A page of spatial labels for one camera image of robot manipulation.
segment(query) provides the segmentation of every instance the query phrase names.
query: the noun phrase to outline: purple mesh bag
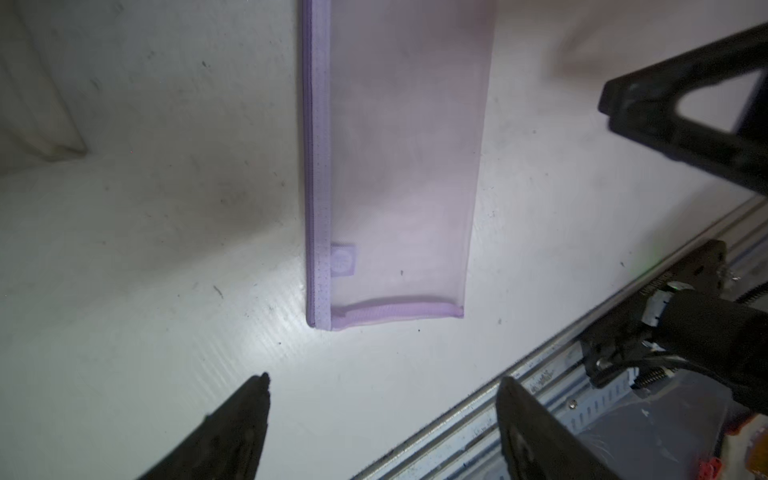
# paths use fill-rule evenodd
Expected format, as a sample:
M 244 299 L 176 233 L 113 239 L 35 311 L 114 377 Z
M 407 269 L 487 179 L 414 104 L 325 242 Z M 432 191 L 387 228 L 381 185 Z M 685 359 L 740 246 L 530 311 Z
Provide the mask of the purple mesh bag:
M 463 317 L 495 0 L 305 0 L 307 321 Z

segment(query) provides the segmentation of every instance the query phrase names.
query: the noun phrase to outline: sticker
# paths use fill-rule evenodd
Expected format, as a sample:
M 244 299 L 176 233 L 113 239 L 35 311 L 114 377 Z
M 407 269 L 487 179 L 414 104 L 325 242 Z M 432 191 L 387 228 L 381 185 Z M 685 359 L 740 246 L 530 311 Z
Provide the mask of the sticker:
M 355 274 L 354 245 L 331 245 L 331 277 Z

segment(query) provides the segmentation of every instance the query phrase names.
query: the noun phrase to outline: screw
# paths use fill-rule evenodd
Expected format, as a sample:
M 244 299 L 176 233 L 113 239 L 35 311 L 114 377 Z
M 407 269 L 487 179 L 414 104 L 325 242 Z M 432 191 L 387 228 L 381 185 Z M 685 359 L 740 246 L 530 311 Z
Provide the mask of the screw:
M 724 280 L 729 279 L 732 282 L 741 280 L 741 277 L 736 272 L 729 269 L 725 264 L 717 267 L 717 275 Z
M 598 368 L 598 370 L 605 370 L 609 366 L 613 365 L 613 363 L 611 363 L 611 361 L 608 359 L 598 359 L 594 365 Z
M 665 350 L 656 342 L 650 340 L 643 340 L 643 346 L 651 350 L 651 352 L 664 352 Z

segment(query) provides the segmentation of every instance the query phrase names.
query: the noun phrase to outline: black bracket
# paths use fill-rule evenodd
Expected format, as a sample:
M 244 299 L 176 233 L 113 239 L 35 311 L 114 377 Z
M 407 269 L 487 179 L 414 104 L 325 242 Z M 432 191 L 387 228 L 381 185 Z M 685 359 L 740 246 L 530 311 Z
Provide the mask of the black bracket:
M 598 110 L 622 137 L 768 195 L 765 75 L 735 134 L 682 118 L 675 110 L 690 91 L 766 67 L 768 23 L 610 80 Z
M 249 378 L 139 480 L 253 480 L 266 437 L 270 377 Z
M 510 478 L 620 480 L 513 378 L 498 387 L 496 415 Z

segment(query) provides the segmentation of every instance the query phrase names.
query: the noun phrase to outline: white tabletop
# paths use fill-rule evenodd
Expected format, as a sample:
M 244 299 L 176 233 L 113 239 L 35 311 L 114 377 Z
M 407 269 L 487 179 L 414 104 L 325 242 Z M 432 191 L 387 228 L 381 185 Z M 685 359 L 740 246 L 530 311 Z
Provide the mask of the white tabletop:
M 767 3 L 502 2 L 466 318 L 315 331 L 297 2 L 20 4 L 91 153 L 0 178 L 2 478 L 135 478 L 264 371 L 258 478 L 347 478 L 751 195 L 597 103 Z

